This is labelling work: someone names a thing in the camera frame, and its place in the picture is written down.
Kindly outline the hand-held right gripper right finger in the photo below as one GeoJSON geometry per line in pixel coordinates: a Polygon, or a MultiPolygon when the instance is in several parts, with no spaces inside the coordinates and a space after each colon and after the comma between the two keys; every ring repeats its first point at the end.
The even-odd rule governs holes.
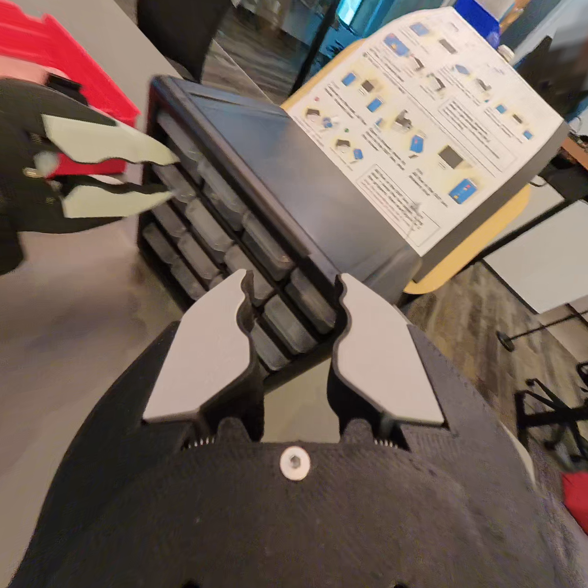
{"type": "Polygon", "coordinates": [[[392,303],[349,274],[337,277],[343,328],[332,350],[329,404],[344,429],[363,418],[377,437],[396,425],[441,428],[445,415],[413,339],[392,303]]]}

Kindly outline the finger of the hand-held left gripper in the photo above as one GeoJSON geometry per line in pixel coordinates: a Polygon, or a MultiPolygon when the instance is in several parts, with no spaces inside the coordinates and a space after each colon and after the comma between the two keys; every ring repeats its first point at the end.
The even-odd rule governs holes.
{"type": "Polygon", "coordinates": [[[121,159],[132,164],[169,166],[179,161],[167,146],[118,121],[111,126],[52,115],[42,115],[42,121],[48,140],[77,163],[121,159]]]}
{"type": "Polygon", "coordinates": [[[168,201],[166,185],[112,183],[102,178],[73,177],[62,186],[63,216],[70,219],[123,218],[139,215],[168,201]]]}

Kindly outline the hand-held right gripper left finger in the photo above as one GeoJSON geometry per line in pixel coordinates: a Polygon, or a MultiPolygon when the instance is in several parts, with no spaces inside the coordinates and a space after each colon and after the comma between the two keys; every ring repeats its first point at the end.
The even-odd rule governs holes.
{"type": "Polygon", "coordinates": [[[254,274],[239,269],[184,313],[143,411],[147,423],[197,423],[214,435],[227,417],[263,436],[263,378],[252,340],[254,274]]]}

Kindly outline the small clear plastic drawer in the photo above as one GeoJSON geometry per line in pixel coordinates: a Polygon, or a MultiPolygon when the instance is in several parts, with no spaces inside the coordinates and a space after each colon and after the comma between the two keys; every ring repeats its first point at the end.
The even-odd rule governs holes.
{"type": "Polygon", "coordinates": [[[182,203],[189,204],[196,199],[193,186],[185,179],[175,165],[152,165],[153,172],[169,188],[173,197],[182,203]]]}

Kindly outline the black drawer cabinet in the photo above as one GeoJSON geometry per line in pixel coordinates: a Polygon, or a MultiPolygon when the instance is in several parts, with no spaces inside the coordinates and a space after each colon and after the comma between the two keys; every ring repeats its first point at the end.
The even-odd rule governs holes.
{"type": "MultiPolygon", "coordinates": [[[[335,313],[335,278],[344,273],[397,302],[420,265],[417,254],[284,110],[184,79],[157,76],[149,89],[146,129],[164,145],[152,129],[161,109],[186,126],[225,179],[302,259],[304,271],[321,284],[335,313]]],[[[293,373],[283,370],[264,377],[266,392],[326,359],[336,322],[337,317],[328,353],[320,361],[296,361],[293,373]]]]}

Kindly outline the rows of clear cabinet drawers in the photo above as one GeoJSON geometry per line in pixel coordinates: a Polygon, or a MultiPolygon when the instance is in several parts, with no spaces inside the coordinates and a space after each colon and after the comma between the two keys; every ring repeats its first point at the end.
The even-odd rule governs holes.
{"type": "Polygon", "coordinates": [[[183,310],[239,269],[254,274],[254,346],[264,377],[296,361],[320,361],[336,313],[302,259],[202,152],[185,125],[161,109],[153,123],[193,186],[189,204],[174,197],[143,213],[138,246],[145,261],[183,310]]]}

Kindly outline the red plastic bin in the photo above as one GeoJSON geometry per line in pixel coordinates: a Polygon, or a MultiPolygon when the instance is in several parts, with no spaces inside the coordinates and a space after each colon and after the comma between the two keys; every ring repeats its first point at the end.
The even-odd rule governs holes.
{"type": "MultiPolygon", "coordinates": [[[[22,79],[69,96],[116,121],[135,127],[140,111],[87,51],[59,23],[44,14],[31,17],[17,4],[1,1],[1,79],[22,79]]],[[[113,175],[128,162],[111,159],[81,164],[63,152],[49,179],[65,175],[113,175]]]]}

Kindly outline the black office chair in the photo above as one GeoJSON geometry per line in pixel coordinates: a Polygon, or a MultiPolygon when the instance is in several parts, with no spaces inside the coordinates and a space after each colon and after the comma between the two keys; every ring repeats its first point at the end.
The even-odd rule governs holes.
{"type": "Polygon", "coordinates": [[[210,44],[231,6],[232,1],[137,1],[137,26],[199,83],[210,44]]]}

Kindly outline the black stand leg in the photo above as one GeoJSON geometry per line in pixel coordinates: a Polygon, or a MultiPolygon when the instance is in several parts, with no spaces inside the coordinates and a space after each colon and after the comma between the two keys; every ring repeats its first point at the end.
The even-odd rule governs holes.
{"type": "Polygon", "coordinates": [[[506,349],[508,352],[514,352],[514,350],[515,350],[514,342],[515,341],[517,341],[518,339],[522,339],[524,337],[528,337],[532,334],[536,334],[536,333],[541,332],[543,330],[547,330],[549,327],[559,326],[565,322],[568,322],[570,320],[576,320],[576,319],[580,320],[585,325],[587,325],[587,320],[584,319],[585,315],[587,315],[587,310],[581,311],[581,312],[577,312],[577,311],[572,312],[563,318],[554,320],[552,322],[548,322],[546,324],[541,324],[539,327],[534,327],[532,329],[529,329],[527,331],[521,332],[519,334],[514,334],[514,335],[508,335],[502,331],[497,330],[496,331],[496,338],[504,349],[506,349]]]}

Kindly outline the black chair wheel base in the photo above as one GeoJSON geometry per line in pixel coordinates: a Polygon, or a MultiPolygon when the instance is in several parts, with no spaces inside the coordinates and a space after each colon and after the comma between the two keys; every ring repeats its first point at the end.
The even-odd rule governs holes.
{"type": "Polygon", "coordinates": [[[587,422],[587,362],[575,366],[583,383],[581,404],[571,407],[552,392],[538,378],[525,380],[525,388],[514,394],[516,438],[525,450],[529,448],[529,430],[549,427],[551,437],[543,442],[547,451],[554,451],[563,443],[566,432],[571,435],[576,452],[568,455],[573,464],[587,463],[587,437],[580,432],[579,423],[587,422]]]}

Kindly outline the white table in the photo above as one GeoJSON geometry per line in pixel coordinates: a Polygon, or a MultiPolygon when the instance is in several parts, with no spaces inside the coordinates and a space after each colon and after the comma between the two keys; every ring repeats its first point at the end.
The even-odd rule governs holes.
{"type": "Polygon", "coordinates": [[[587,202],[579,200],[484,258],[537,314],[587,309],[587,202]]]}

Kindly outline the black poster board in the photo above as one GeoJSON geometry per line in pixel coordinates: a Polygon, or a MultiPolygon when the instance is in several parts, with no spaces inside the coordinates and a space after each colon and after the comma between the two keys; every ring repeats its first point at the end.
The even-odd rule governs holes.
{"type": "Polygon", "coordinates": [[[569,133],[560,125],[540,149],[505,183],[422,257],[412,283],[445,283],[496,238],[527,206],[530,181],[555,156],[569,133]]]}

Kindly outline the red cloth object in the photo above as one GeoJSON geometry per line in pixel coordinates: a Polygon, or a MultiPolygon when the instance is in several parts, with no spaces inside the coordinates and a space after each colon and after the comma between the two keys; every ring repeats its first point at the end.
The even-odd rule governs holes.
{"type": "Polygon", "coordinates": [[[563,503],[587,534],[587,472],[562,475],[563,503]]]}

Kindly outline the printed instruction poster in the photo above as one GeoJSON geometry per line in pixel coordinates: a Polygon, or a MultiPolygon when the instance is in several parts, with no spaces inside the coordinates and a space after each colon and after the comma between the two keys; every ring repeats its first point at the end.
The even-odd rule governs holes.
{"type": "Polygon", "coordinates": [[[567,124],[453,7],[340,54],[288,115],[421,257],[517,194],[567,124]]]}

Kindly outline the blue plastic bin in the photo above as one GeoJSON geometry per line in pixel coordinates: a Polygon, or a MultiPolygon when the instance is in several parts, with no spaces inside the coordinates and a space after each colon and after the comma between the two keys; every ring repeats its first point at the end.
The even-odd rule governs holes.
{"type": "Polygon", "coordinates": [[[493,49],[499,47],[500,23],[482,4],[478,1],[456,1],[453,8],[493,49]]]}

